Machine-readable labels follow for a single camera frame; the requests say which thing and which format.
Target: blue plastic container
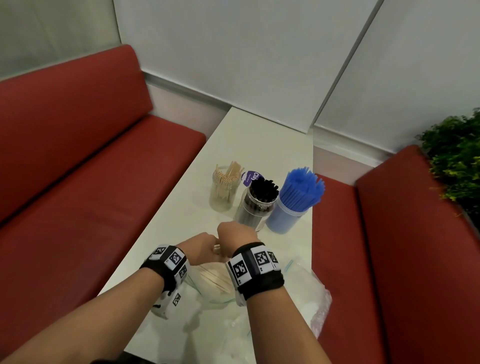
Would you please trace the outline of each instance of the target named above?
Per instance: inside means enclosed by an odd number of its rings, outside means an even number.
[[[280,200],[280,196],[276,199],[275,207],[272,214],[268,217],[266,224],[268,228],[278,234],[285,234],[293,225],[307,213],[308,209],[303,212],[292,211]]]

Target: green plant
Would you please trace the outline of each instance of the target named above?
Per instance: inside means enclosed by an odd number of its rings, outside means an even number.
[[[471,117],[449,116],[418,136],[432,174],[445,184],[444,198],[480,218],[480,108]]]

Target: purple label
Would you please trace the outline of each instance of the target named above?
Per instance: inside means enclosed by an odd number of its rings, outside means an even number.
[[[241,180],[245,186],[250,186],[253,180],[257,180],[258,177],[263,177],[260,173],[255,172],[254,170],[250,170],[248,172],[244,172],[241,175]]]

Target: hand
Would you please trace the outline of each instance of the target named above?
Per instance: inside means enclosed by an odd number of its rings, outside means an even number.
[[[214,251],[213,247],[216,244],[218,244],[218,239],[214,235],[202,232],[177,246],[185,253],[192,266],[198,266],[211,262],[225,263],[228,260],[220,254],[220,251]]]
[[[217,232],[220,249],[229,258],[232,258],[233,253],[241,246],[260,241],[254,228],[235,221],[222,222]]]

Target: red seat cushion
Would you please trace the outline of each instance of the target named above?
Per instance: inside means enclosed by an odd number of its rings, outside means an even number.
[[[334,364],[386,363],[355,187],[323,177],[313,207],[312,269],[332,294],[319,342]]]
[[[0,222],[151,109],[130,46],[0,82]]]
[[[480,363],[480,244],[417,146],[358,182],[393,364]]]
[[[98,294],[204,144],[147,116],[0,230],[0,357]]]

